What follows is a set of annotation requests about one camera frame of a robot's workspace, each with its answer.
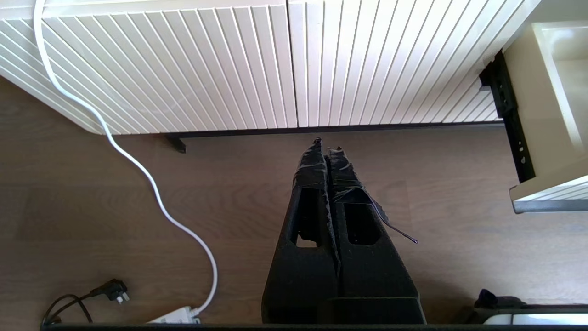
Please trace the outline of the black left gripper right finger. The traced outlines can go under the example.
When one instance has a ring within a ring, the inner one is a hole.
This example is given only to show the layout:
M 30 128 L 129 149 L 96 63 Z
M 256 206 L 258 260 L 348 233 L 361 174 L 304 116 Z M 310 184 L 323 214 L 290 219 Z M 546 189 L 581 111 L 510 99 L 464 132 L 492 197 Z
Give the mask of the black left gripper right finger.
M 341 148 L 328 153 L 339 256 L 338 294 L 325 304 L 335 324 L 425 324 L 420 297 L 385 227 L 381 205 Z

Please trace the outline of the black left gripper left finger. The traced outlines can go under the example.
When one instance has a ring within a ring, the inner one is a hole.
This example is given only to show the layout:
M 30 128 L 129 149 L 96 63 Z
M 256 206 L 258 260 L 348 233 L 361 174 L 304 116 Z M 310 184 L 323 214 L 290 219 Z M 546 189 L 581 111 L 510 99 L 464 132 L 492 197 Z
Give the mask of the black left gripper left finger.
M 317 324 L 321 307 L 338 293 L 327 186 L 327 163 L 318 137 L 300 159 L 281 234 L 262 296 L 265 324 Z

